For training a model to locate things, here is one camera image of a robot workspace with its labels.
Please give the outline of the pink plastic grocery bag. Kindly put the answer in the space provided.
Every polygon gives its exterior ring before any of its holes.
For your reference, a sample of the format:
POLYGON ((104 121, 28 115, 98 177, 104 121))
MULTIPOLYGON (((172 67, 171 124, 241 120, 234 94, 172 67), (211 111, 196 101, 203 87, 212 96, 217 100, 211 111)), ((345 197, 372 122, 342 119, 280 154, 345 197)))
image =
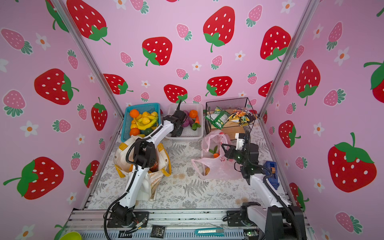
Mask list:
POLYGON ((232 145, 232 142, 229 136, 220 130, 212 131, 203 138, 201 158, 192 159, 192 165, 202 180, 231 181, 242 178, 242 174, 234 168, 235 161, 225 158, 222 144, 232 145), (209 153, 209 149, 213 149, 215 146, 220 147, 218 158, 214 158, 213 154, 209 153), (210 168, 207 176, 205 176, 206 168, 210 168))

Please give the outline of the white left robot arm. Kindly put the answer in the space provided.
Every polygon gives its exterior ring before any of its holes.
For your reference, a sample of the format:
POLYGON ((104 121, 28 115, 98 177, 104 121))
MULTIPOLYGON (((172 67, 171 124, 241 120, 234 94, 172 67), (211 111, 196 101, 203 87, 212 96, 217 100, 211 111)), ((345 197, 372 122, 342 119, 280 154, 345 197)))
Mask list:
POLYGON ((107 220, 117 219, 123 226, 134 222, 134 208, 136 199, 146 174, 155 165, 157 160, 156 149, 161 141, 168 135, 179 137, 183 132, 183 123, 187 114, 177 108, 173 115, 164 117, 151 134, 143 139, 135 140, 123 155, 123 160, 133 165, 132 175, 129 178, 124 194, 115 200, 104 215, 104 230, 107 229, 107 220))

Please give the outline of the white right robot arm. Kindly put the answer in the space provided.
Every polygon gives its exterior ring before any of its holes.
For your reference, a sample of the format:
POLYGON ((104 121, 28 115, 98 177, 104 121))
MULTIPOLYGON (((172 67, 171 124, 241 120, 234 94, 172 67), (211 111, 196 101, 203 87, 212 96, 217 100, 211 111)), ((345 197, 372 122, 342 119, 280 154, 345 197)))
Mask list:
POLYGON ((225 157, 240 165, 243 178, 257 192, 261 203, 244 203, 238 212, 227 213, 223 221, 229 226, 256 226, 256 233, 247 234, 249 240, 307 239, 303 211, 278 195, 269 181, 277 171, 259 164, 259 146, 251 142, 250 132, 237 133, 235 138, 236 145, 222 144, 225 157))

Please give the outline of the white canvas tote bag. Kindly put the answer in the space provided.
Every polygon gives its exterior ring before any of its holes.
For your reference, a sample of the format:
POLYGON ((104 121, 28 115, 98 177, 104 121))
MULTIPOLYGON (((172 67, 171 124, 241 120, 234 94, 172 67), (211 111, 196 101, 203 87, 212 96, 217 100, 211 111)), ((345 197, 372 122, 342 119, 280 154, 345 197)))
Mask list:
MULTIPOLYGON (((121 143, 114 156, 114 165, 120 178, 130 178, 134 168, 133 164, 126 162, 126 154, 129 148, 137 139, 143 136, 133 136, 127 141, 121 143)), ((170 158, 162 143, 156 147, 156 160, 146 173, 143 183, 138 192, 138 201, 153 201, 156 196, 156 190, 164 176, 169 177, 172 173, 170 158)))

